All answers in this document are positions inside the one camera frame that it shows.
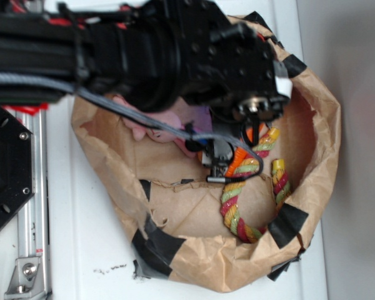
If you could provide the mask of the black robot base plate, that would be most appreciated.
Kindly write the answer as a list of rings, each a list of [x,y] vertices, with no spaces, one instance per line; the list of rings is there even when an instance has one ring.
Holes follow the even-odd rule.
[[[0,231],[33,196],[33,133],[0,107]]]

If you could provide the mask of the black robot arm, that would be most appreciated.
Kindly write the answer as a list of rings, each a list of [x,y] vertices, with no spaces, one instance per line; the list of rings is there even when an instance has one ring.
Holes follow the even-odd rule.
[[[183,98],[271,121],[292,83],[271,45],[211,1],[148,1],[115,12],[0,13],[0,105],[118,93],[145,113]]]

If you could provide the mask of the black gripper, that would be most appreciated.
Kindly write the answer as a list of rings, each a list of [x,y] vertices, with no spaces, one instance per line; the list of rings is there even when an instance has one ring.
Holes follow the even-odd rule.
[[[280,118],[293,84],[273,47],[246,23],[230,23],[214,2],[175,4],[186,72],[184,100],[238,120]]]

